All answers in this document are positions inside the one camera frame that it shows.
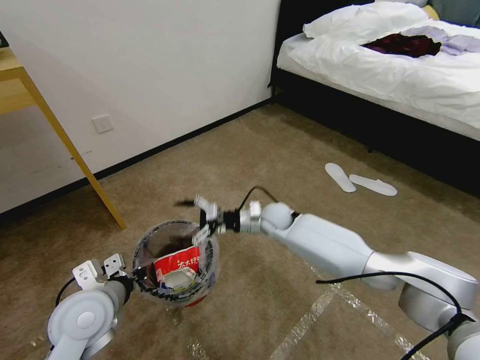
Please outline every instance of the white wall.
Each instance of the white wall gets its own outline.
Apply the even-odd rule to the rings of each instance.
[[[279,2],[15,0],[0,29],[97,172],[266,99]],[[38,109],[0,117],[0,212],[81,177]]]

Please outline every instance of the transparent trash bin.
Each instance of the transparent trash bin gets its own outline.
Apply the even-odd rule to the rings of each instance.
[[[144,277],[137,277],[137,284],[148,298],[171,307],[194,306],[210,292],[220,272],[219,244],[210,236],[198,247],[198,264],[194,279],[185,288],[167,286],[166,278],[156,271],[154,263],[160,258],[175,261],[175,254],[192,248],[192,236],[199,230],[198,224],[184,220],[164,222],[148,231],[138,243],[133,254],[133,269],[143,268]],[[180,262],[181,270],[187,262]]]

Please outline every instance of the trash bin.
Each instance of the trash bin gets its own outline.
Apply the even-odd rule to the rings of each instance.
[[[148,231],[133,254],[136,282],[148,298],[171,307],[191,307],[202,301],[220,272],[220,251],[213,235],[192,245],[198,224],[164,222]]]

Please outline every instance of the black bed frame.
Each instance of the black bed frame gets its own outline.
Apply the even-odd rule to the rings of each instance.
[[[480,141],[279,69],[282,43],[304,24],[362,0],[281,0],[270,86],[278,102],[314,121],[472,195],[480,195]],[[283,91],[276,95],[276,89]],[[332,111],[321,108],[335,106]],[[357,116],[352,121],[352,112]]]

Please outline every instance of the wooden table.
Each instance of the wooden table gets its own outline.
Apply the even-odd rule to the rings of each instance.
[[[0,115],[32,105],[40,108],[53,130],[55,130],[60,140],[85,174],[91,186],[95,189],[108,211],[110,211],[110,214],[114,217],[120,228],[122,230],[125,229],[127,226],[122,217],[105,194],[103,188],[90,171],[62,125],[60,125],[57,117],[50,109],[25,68],[19,63],[10,48],[0,49]]]

